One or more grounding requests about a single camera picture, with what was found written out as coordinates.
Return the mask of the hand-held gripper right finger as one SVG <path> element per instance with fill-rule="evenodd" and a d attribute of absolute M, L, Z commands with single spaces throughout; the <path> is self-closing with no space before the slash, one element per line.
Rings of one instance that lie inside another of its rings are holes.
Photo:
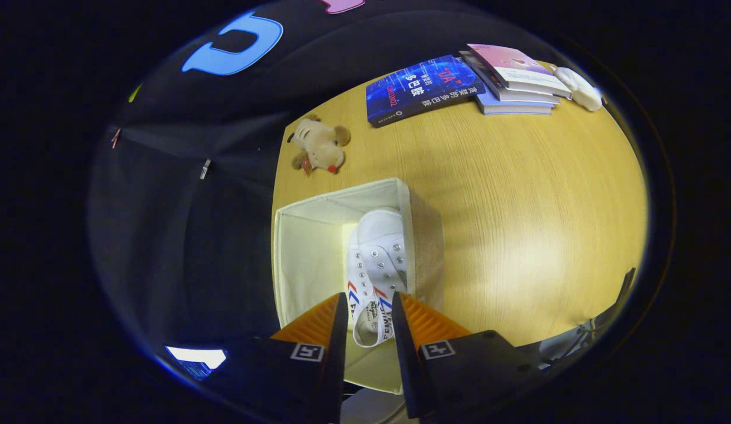
<path fill-rule="evenodd" d="M 393 297 L 395 343 L 411 418 L 489 423 L 542 383 L 537 357 L 497 331 L 473 333 L 407 293 Z"/>

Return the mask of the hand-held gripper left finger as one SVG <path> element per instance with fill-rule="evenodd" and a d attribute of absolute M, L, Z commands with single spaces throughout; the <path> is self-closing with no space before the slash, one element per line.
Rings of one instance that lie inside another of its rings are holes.
<path fill-rule="evenodd" d="M 206 386 L 264 423 L 338 423 L 348 318 L 336 293 L 273 336 L 230 349 Z"/>

